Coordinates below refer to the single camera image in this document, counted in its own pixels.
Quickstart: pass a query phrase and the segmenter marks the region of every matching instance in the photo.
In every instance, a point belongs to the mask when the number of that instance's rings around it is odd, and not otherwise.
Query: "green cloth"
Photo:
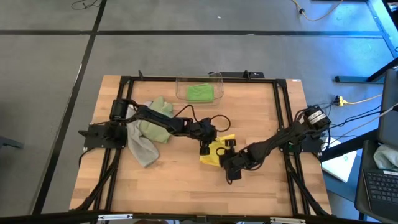
[[[173,116],[173,105],[171,103],[166,103],[163,96],[156,98],[149,108],[168,117]],[[139,125],[139,130],[147,139],[161,143],[167,143],[171,135],[165,128],[148,121],[142,121]]]
[[[187,101],[209,102],[214,100],[214,88],[209,83],[188,86]]]

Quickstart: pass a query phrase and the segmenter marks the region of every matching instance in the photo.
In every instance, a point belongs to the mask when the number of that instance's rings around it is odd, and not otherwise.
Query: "gray cloth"
[[[381,145],[374,153],[373,159],[379,169],[398,171],[398,149],[386,144]]]
[[[127,118],[135,113],[134,109],[130,106],[127,109]],[[138,163],[143,167],[148,167],[159,158],[159,151],[149,139],[142,135],[139,130],[140,123],[141,121],[134,121],[127,124],[127,143]]]

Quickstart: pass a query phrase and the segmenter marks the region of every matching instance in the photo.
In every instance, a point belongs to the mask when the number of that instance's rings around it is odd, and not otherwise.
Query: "white cable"
[[[398,105],[398,103],[396,103],[394,106],[391,106],[388,110],[386,110],[385,112],[381,113],[379,116],[373,118],[372,120],[370,120],[370,121],[368,121],[368,122],[366,122],[366,123],[364,123],[364,124],[359,125],[358,127],[352,129],[351,131],[347,131],[346,133],[344,133],[343,135],[341,135],[340,137],[338,137],[336,140],[334,140],[333,142],[331,142],[330,145],[333,144],[335,141],[341,139],[341,138],[344,137],[345,135],[349,134],[350,132],[352,132],[352,131],[354,131],[354,130],[357,130],[358,128],[362,128],[363,126],[369,124],[370,122],[374,121],[375,119],[381,118],[382,116],[386,115],[386,113],[390,112],[390,111],[391,111],[395,106],[397,106],[397,105]]]

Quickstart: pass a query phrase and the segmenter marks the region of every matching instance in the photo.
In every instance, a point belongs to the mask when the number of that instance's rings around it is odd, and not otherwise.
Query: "towel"
[[[206,155],[206,156],[200,156],[200,162],[204,163],[204,164],[208,164],[208,165],[213,165],[213,166],[218,166],[220,167],[220,160],[218,159],[218,155],[216,153],[217,149],[219,147],[223,147],[225,149],[230,149],[230,147],[225,146],[225,140],[229,140],[229,139],[234,139],[235,135],[234,134],[230,134],[227,136],[223,136],[223,137],[218,137],[216,138],[210,145],[210,154]],[[223,155],[224,154],[224,150],[220,149],[218,151],[219,155]]]
[[[209,83],[188,86],[187,101],[209,102],[214,100],[214,88]]]
[[[126,117],[129,118],[134,113],[134,109],[129,105]],[[138,163],[143,167],[148,167],[159,158],[159,151],[149,139],[142,136],[139,130],[141,122],[134,121],[127,124],[127,145]]]
[[[173,105],[171,103],[165,102],[163,96],[156,98],[149,108],[168,117],[173,116]],[[152,124],[148,121],[142,121],[139,125],[139,130],[147,139],[160,143],[167,143],[171,135],[166,131],[165,128],[162,128],[156,124]]]
[[[386,144],[379,146],[373,155],[379,169],[398,171],[398,149]]]

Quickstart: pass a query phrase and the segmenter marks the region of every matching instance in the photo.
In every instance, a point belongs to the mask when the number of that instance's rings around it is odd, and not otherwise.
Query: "wooden tabletop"
[[[109,120],[112,101],[118,92],[120,76],[104,76],[93,115],[93,122]],[[287,80],[293,114],[307,106],[300,80]],[[198,119],[224,114],[231,120],[231,128],[220,136],[235,134],[241,149],[263,141],[278,128],[274,92],[271,84],[224,83],[224,96],[216,106],[195,106]],[[174,82],[134,82],[132,99],[138,103],[164,96],[173,103],[174,113],[182,109],[175,97]],[[282,103],[284,122],[287,125]],[[190,110],[179,116],[192,117]],[[227,126],[223,119],[212,121],[218,129]],[[290,216],[289,191],[283,155],[273,150],[257,171],[242,171],[242,179],[228,185],[225,171],[199,161],[199,143],[189,138],[174,137],[167,144],[155,143],[159,159],[148,168],[141,167],[130,150],[122,150],[112,211],[143,213],[179,213],[212,215],[280,215]],[[87,153],[81,162],[70,208],[79,206],[97,184],[104,149]],[[317,159],[301,154],[305,183],[322,208],[331,212],[322,170]],[[104,188],[101,208],[104,207],[107,187]],[[300,191],[296,186],[298,209],[302,210]]]

